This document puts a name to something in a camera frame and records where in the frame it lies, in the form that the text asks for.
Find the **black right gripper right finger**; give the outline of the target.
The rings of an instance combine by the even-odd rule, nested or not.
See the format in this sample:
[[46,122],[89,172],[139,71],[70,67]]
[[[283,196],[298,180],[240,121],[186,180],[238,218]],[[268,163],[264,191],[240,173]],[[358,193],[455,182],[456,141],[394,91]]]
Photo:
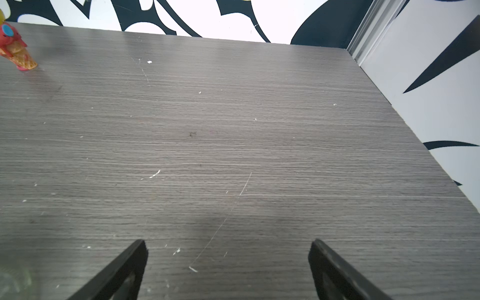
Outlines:
[[389,300],[325,242],[312,242],[308,261],[320,300]]

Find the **small red yellow toy figure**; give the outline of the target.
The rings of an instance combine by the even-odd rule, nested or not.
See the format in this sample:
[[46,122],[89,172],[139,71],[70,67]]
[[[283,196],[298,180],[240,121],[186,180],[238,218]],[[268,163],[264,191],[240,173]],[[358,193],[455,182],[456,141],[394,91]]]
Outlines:
[[20,71],[30,71],[38,64],[27,50],[27,44],[17,29],[6,22],[1,11],[1,56],[14,63]]

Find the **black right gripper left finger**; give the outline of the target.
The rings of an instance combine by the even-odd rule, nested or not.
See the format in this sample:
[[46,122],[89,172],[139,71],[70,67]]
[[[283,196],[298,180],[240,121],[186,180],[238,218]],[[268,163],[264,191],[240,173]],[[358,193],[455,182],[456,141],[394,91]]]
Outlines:
[[136,300],[147,261],[145,241],[136,240],[69,299]]

